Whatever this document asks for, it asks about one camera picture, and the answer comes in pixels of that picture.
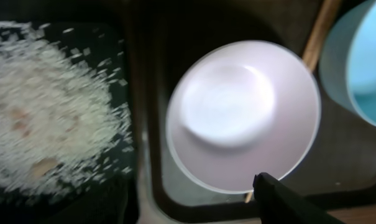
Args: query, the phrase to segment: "light blue cup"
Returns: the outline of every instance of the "light blue cup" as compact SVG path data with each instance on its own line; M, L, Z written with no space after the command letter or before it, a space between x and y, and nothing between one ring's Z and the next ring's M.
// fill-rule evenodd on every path
M319 72L330 98L376 126L376 0L358 5L332 28Z

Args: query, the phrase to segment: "pile of rice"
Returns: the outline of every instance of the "pile of rice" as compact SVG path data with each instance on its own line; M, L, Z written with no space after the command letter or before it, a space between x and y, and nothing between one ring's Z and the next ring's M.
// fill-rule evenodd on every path
M0 22L0 187L24 195L66 195L88 180L103 181L97 159L114 137L131 140L127 103L111 108L109 82L82 61L73 65L30 24ZM34 175L34 167L49 166Z

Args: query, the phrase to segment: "wooden stick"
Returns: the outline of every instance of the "wooden stick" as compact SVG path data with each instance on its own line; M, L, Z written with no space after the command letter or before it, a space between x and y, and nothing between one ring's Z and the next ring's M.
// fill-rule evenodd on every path
M302 56L311 71L316 68L323 42L336 19L341 3L342 0L324 0L322 3Z
M245 196L244 203L249 203L251 201L251 199L252 199L252 193L253 192L247 193L247 195Z

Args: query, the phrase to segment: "rice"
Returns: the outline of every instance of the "rice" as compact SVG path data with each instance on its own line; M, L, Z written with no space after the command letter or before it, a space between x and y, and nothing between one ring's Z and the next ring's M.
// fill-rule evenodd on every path
M25 37L0 38L0 187L59 197L71 192L59 182L77 188L91 179L104 181L95 172L96 160L114 147L115 135L128 137L131 119L127 103L111 108L106 77L95 77L86 62L73 65L56 44L38 40L47 26L37 32L30 23L0 22L0 28L18 28ZM71 52L72 58L81 56ZM34 177L34 165L44 160L56 163Z

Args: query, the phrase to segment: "chopstick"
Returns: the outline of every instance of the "chopstick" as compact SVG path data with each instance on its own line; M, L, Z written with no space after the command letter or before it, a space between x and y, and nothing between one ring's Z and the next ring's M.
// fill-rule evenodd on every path
M311 35L306 43L302 59L306 66L313 72L318 64L320 51L329 29L336 19L342 0L324 0L314 23ZM247 193L245 203L252 200L253 192Z

